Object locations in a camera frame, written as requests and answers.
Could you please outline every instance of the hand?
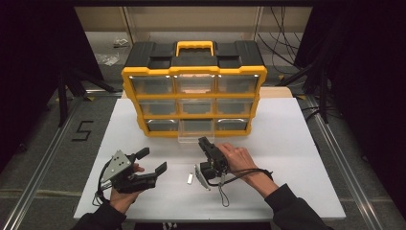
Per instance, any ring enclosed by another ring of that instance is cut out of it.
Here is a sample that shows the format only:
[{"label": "hand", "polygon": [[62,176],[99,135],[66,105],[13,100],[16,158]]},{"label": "hand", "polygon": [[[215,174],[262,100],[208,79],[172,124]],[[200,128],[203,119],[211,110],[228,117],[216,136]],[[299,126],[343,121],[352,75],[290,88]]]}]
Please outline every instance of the hand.
[{"label": "hand", "polygon": [[[216,146],[227,158],[230,171],[235,176],[238,176],[241,173],[240,171],[258,168],[247,148],[235,148],[230,143],[216,144]],[[269,196],[279,188],[278,185],[263,172],[249,173],[241,179],[256,189],[263,197]]]},{"label": "hand", "polygon": [[[137,163],[134,163],[134,172],[143,172],[144,168],[140,167]],[[135,192],[132,194],[119,194],[114,188],[111,189],[110,205],[117,211],[125,214],[132,203],[137,199],[138,195],[143,191]]]}]

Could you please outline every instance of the beige panel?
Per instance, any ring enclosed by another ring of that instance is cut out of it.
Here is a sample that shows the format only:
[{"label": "beige panel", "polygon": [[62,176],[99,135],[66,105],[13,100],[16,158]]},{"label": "beige panel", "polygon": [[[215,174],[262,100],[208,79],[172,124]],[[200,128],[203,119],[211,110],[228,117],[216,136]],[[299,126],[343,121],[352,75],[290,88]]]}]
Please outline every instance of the beige panel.
[{"label": "beige panel", "polygon": [[125,32],[126,25],[119,7],[76,7],[86,32]]},{"label": "beige panel", "polygon": [[137,7],[128,12],[137,33],[251,33],[257,18],[256,7]]},{"label": "beige panel", "polygon": [[[305,26],[308,21],[308,17],[311,13],[310,7],[302,8],[285,8],[283,26],[284,31],[287,33],[302,33],[305,31]],[[282,8],[274,7],[272,8],[275,16],[277,17],[279,24],[282,23]],[[259,31],[260,32],[278,32],[278,24],[271,12],[270,7],[263,9],[262,19],[260,22]]]}]

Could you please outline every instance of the white table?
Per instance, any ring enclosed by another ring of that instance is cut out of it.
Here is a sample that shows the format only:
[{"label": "white table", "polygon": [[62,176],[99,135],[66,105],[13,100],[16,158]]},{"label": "white table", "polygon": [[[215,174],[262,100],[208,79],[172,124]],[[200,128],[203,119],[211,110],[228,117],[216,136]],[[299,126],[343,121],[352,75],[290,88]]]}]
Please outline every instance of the white table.
[{"label": "white table", "polygon": [[[343,219],[346,215],[327,176],[326,169],[310,136],[296,99],[261,99],[252,133],[245,137],[216,138],[246,147],[260,168],[273,171],[277,184],[287,183],[296,196],[304,198],[323,219]],[[143,192],[127,212],[135,221],[269,221],[271,208],[251,187],[237,180],[223,187],[230,200],[223,207],[217,188],[206,191],[195,176],[187,184],[193,165],[206,161],[198,144],[179,144],[172,138],[147,138],[136,123],[129,99],[117,100],[104,134],[98,156],[84,188],[74,218],[96,211],[92,205],[97,180],[104,164],[116,150],[126,154],[144,147],[150,155],[139,161],[152,173],[164,161],[168,170],[156,188]]]}]

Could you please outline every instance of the black sleeve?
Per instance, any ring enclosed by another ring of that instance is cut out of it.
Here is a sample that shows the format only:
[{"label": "black sleeve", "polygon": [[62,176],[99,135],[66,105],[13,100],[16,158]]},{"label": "black sleeve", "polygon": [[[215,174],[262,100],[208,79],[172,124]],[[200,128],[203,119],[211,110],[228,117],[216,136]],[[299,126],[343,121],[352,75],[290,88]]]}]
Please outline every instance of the black sleeve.
[{"label": "black sleeve", "polygon": [[265,199],[274,211],[274,222],[283,230],[328,230],[322,219],[284,184]]},{"label": "black sleeve", "polygon": [[125,221],[126,216],[108,203],[103,203],[94,214],[85,214],[72,230],[115,230]]}]

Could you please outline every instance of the white small object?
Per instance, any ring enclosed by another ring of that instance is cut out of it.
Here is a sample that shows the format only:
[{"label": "white small object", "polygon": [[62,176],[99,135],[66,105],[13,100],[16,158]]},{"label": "white small object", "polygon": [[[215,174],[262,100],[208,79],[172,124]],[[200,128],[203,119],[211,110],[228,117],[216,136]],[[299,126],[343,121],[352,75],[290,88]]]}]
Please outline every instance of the white small object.
[{"label": "white small object", "polygon": [[188,178],[188,184],[192,184],[192,181],[193,181],[193,174],[192,173],[189,173],[189,178]]}]

